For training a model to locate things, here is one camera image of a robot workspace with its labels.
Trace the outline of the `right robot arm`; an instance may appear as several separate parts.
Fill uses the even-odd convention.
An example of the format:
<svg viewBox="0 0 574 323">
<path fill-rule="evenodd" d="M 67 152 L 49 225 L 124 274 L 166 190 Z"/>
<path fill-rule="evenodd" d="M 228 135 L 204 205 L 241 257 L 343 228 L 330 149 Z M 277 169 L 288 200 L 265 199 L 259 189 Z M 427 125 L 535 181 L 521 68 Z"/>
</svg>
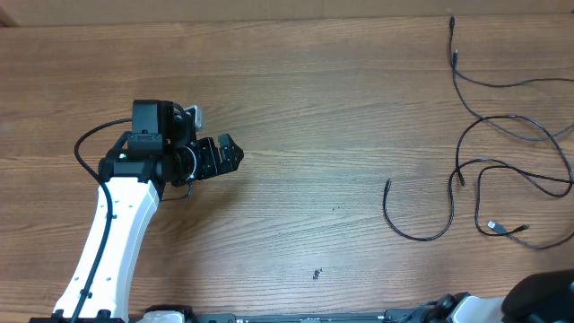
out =
<svg viewBox="0 0 574 323">
<path fill-rule="evenodd" d="M 539 273 L 521 280 L 504 297 L 448 294 L 424 314 L 424 322 L 573 323 L 573 271 Z"/>
</svg>

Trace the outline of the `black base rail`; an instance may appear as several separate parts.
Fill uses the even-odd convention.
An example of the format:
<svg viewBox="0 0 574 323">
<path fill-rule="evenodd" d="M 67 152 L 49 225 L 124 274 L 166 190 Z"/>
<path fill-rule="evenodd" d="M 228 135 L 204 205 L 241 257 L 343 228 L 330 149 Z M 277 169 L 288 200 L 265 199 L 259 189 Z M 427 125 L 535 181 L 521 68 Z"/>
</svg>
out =
<svg viewBox="0 0 574 323">
<path fill-rule="evenodd" d="M 368 314 L 296 314 L 237 316 L 234 314 L 195 314 L 190 306 L 155 305 L 141 316 L 121 319 L 110 310 L 82 314 L 75 322 L 184 322 L 184 323 L 426 323 L 447 322 L 455 305 L 450 301 L 425 302 L 414 309 L 390 309 Z"/>
</svg>

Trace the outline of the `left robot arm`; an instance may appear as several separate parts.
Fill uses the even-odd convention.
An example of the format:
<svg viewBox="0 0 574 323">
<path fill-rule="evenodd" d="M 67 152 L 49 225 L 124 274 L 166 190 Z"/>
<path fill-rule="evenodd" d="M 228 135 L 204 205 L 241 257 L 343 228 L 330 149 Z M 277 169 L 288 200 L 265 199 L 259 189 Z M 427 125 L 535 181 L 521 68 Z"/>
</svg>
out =
<svg viewBox="0 0 574 323">
<path fill-rule="evenodd" d="M 49 322 L 127 322 L 135 265 L 147 227 L 166 185 L 238 169 L 244 157 L 230 135 L 199 139 L 203 113 L 168 100 L 135 100 L 124 132 L 97 169 L 99 184 L 91 229 L 74 275 Z"/>
</svg>

